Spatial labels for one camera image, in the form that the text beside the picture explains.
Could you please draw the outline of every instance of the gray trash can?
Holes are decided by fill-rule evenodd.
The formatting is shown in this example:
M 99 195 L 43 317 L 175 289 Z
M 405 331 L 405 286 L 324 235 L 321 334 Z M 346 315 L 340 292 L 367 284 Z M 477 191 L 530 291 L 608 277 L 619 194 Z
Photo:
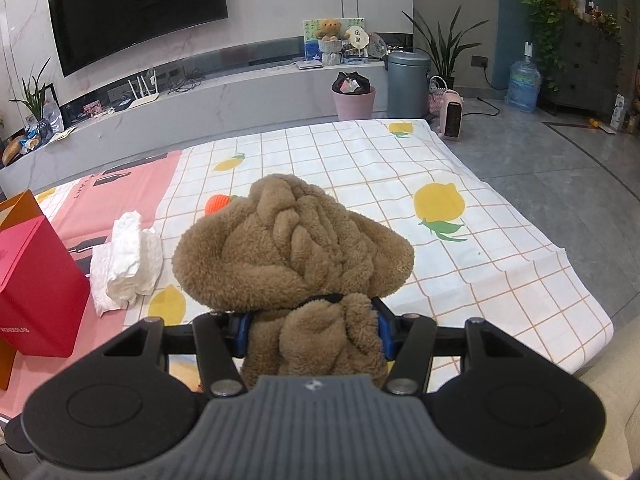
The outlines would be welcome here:
M 429 111 L 431 57 L 426 52 L 392 52 L 388 59 L 386 115 L 420 119 Z

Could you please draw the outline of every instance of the stuffed toy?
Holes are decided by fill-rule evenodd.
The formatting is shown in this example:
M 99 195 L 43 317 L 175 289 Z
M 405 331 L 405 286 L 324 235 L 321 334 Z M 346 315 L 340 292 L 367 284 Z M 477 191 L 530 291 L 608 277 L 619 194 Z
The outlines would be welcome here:
M 414 249 L 292 175 L 254 182 L 247 198 L 199 219 L 173 259 L 184 291 L 213 310 L 255 312 L 242 378 L 386 377 L 370 298 L 398 290 Z
M 316 38 L 318 40 L 338 40 L 340 38 L 340 29 L 342 23 L 340 20 L 322 20 L 320 22 L 320 29 L 316 32 Z

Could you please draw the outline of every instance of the bag handle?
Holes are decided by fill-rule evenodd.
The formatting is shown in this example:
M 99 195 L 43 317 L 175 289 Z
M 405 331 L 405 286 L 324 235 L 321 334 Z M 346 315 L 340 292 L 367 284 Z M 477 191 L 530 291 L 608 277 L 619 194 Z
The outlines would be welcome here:
M 433 80 L 434 80 L 434 79 L 436 80 L 436 82 L 437 82 L 437 80 L 438 80 L 438 79 L 439 79 L 440 81 L 442 81 L 442 84 L 444 85 L 445 90 L 449 90 L 449 87 L 447 86 L 447 82 L 446 82 L 446 81 L 444 81 L 444 79 L 443 79 L 443 78 L 441 78 L 439 75 L 435 75 L 435 76 L 433 76 L 431 79 L 429 79 L 429 85 L 431 85 L 431 83 L 433 82 Z

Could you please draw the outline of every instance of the red box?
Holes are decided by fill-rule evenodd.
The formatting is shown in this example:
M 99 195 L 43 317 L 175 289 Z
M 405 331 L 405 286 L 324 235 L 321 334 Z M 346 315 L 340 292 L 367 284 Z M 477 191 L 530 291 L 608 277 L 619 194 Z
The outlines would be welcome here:
M 0 232 L 0 336 L 24 355 L 69 357 L 89 280 L 46 216 Z

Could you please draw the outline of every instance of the wall-mounted tv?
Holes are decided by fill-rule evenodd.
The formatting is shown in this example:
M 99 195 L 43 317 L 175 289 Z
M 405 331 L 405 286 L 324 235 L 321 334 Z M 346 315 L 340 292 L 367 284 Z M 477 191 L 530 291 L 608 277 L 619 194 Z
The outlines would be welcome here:
M 65 76 L 162 34 L 226 18 L 226 0 L 49 0 Z

